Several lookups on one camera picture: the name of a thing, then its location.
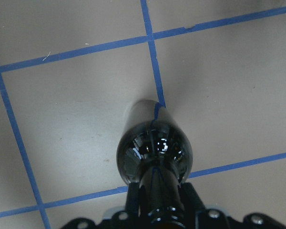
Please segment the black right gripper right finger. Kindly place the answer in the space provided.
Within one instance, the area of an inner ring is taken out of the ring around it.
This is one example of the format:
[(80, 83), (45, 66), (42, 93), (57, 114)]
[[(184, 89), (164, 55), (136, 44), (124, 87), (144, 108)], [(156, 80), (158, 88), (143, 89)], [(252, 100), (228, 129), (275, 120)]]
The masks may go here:
[(181, 184), (181, 201), (187, 215), (196, 214), (206, 209), (195, 188), (188, 182)]

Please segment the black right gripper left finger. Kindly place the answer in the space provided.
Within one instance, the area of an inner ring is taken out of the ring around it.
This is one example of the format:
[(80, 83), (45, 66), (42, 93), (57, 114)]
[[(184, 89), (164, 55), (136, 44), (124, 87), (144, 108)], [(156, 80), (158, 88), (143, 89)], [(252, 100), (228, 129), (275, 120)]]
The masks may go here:
[(140, 210), (140, 185), (139, 183), (130, 183), (128, 185), (125, 210), (134, 215), (139, 215)]

